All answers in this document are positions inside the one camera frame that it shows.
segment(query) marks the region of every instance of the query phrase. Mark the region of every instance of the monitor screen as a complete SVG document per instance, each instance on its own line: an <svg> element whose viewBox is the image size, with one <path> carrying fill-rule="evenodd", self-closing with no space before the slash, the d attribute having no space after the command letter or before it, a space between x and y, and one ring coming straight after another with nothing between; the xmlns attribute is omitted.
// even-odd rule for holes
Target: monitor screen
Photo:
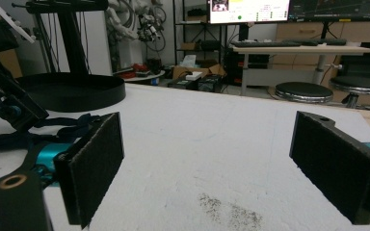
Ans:
<svg viewBox="0 0 370 231"><path fill-rule="evenodd" d="M208 0L209 23L287 21L289 0Z"/></svg>
<svg viewBox="0 0 370 231"><path fill-rule="evenodd" d="M289 21L370 21L370 0L291 0Z"/></svg>

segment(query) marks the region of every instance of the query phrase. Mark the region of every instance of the table surface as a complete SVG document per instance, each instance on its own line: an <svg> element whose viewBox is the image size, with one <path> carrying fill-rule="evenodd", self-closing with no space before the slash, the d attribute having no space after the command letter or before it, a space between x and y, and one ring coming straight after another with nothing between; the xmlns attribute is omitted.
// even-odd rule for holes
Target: table surface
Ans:
<svg viewBox="0 0 370 231"><path fill-rule="evenodd" d="M132 84L126 93L117 105L91 112L120 112L125 159L90 230L370 230L343 217L289 157L297 111L326 116L370 141L360 113ZM12 131L0 119L0 134ZM24 155L0 152L0 176ZM44 196L55 230L80 230L68 225L58 188Z"/></svg>
<svg viewBox="0 0 370 231"><path fill-rule="evenodd" d="M239 54L302 54L302 55L361 55L370 48L358 46L290 46L290 47L233 47Z"/></svg>

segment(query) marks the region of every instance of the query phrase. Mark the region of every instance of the desk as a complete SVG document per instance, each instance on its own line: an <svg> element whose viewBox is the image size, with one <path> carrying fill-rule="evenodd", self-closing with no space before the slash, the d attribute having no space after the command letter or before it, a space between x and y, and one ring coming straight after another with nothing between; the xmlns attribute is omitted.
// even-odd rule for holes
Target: desk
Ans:
<svg viewBox="0 0 370 231"><path fill-rule="evenodd" d="M356 46L296 46L296 47L233 47L233 51L245 55L241 95L246 95L247 85L272 86L284 82L312 82L320 84L323 79L326 55L362 55L370 48ZM249 55L319 55L317 67L311 70L249 69Z"/></svg>
<svg viewBox="0 0 370 231"><path fill-rule="evenodd" d="M126 94L92 112L120 112L125 159L90 230L370 230L343 217L289 157L298 110L370 141L358 112L132 84ZM12 130L0 119L0 133ZM0 153L0 176L24 154ZM68 225L59 189L44 196L55 230L80 230Z"/></svg>
<svg viewBox="0 0 370 231"><path fill-rule="evenodd" d="M153 82L152 80L153 79L156 79L156 78L159 78L159 77L161 77L161 76L163 76L165 74L165 70L161 70L161 72L159 72L158 74L156 74L156 75L148 75L148 76L146 76L146 77L134 77L134 78L129 78L129 79L123 79L126 83L130 83L130 82L132 82L132 83L135 83L135 82L144 82L144 81L146 81L146 80L149 80L149 83L151 84L151 85L158 85L158 83L157 82Z"/></svg>

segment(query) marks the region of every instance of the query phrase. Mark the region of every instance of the black round base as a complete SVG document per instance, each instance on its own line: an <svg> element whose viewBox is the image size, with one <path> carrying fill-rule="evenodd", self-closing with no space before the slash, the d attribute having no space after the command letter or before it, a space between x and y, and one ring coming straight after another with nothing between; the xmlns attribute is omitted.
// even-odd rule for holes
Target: black round base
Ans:
<svg viewBox="0 0 370 231"><path fill-rule="evenodd" d="M41 107L61 113L102 109L125 98L124 81L113 76L45 73L16 80Z"/></svg>

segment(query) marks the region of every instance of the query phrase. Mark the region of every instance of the chair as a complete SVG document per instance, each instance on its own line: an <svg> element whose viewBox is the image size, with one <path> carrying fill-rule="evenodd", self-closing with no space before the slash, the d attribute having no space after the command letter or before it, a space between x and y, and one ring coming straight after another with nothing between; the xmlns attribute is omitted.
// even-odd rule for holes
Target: chair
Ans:
<svg viewBox="0 0 370 231"><path fill-rule="evenodd" d="M349 92L342 100L347 108L355 108L359 94L370 94L370 78L360 76L337 76L330 79L330 86Z"/></svg>
<svg viewBox="0 0 370 231"><path fill-rule="evenodd" d="M276 85L275 94L289 101L303 103L327 103L332 101L332 91L328 88L303 82L278 84Z"/></svg>

